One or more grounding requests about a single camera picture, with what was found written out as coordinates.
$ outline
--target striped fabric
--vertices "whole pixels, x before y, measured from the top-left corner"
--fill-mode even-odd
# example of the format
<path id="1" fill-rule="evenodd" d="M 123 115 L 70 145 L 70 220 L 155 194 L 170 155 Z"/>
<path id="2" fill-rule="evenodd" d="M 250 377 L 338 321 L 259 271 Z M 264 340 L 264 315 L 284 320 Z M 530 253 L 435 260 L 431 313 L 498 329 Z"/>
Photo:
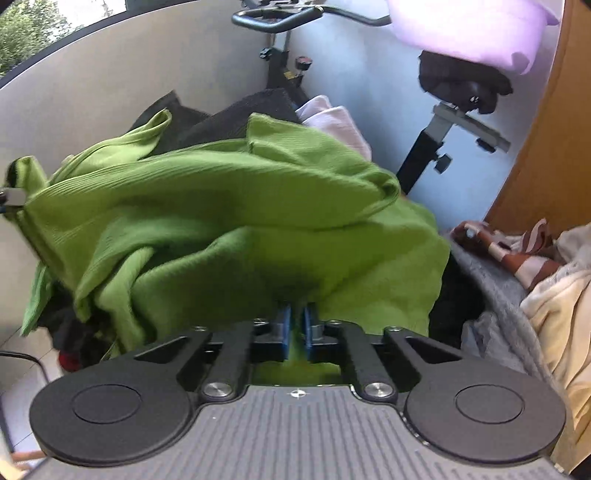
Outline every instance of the striped fabric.
<path id="1" fill-rule="evenodd" d="M 546 219 L 521 236 L 506 236 L 493 231 L 485 222 L 462 222 L 452 230 L 452 238 L 468 251 L 490 255 L 528 292 L 564 264 L 554 246 Z"/>

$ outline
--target window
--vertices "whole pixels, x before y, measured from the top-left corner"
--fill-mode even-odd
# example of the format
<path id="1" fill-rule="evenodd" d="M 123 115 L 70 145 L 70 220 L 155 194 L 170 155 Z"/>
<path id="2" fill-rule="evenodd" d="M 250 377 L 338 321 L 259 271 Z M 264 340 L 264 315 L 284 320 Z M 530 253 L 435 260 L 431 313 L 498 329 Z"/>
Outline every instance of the window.
<path id="1" fill-rule="evenodd" d="M 0 15 L 0 77 L 55 41 L 125 11 L 125 0 L 16 0 Z"/>

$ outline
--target white cloth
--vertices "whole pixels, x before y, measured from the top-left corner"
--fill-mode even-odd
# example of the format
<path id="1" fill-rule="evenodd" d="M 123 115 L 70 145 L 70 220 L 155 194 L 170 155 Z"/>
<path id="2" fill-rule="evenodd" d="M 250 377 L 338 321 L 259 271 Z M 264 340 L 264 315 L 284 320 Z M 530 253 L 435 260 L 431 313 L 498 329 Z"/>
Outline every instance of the white cloth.
<path id="1" fill-rule="evenodd" d="M 371 148 L 344 106 L 333 107 L 328 97 L 318 95 L 295 112 L 305 126 L 321 130 L 371 161 Z"/>
<path id="2" fill-rule="evenodd" d="M 563 232 L 555 245 L 567 264 L 540 282 L 536 286 L 538 293 L 548 290 L 563 278 L 583 270 L 591 270 L 591 223 Z"/>
<path id="3" fill-rule="evenodd" d="M 521 303 L 574 421 L 574 465 L 591 454 L 591 270 L 538 284 Z"/>

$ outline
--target tree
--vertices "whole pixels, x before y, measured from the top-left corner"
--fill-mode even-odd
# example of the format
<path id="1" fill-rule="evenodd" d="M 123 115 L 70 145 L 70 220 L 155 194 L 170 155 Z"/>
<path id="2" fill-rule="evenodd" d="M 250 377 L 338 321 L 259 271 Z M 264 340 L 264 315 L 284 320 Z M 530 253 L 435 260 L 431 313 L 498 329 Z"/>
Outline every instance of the tree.
<path id="1" fill-rule="evenodd" d="M 0 77 L 72 31 L 54 1 L 15 1 L 0 15 Z"/>

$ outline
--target green sweater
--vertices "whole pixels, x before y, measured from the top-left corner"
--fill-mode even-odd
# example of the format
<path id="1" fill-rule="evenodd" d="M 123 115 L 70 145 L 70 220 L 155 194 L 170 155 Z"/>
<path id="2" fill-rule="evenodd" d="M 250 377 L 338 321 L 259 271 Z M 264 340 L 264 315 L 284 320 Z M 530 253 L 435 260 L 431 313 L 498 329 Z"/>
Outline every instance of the green sweater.
<path id="1" fill-rule="evenodd" d="M 146 158 L 167 128 L 143 127 L 69 157 L 48 181 L 17 160 L 40 257 L 23 333 L 59 280 L 80 320 L 109 313 L 120 352 L 191 325 L 221 329 L 316 302 L 322 319 L 427 333 L 448 247 L 395 176 L 313 128 L 252 115 L 244 140 Z"/>

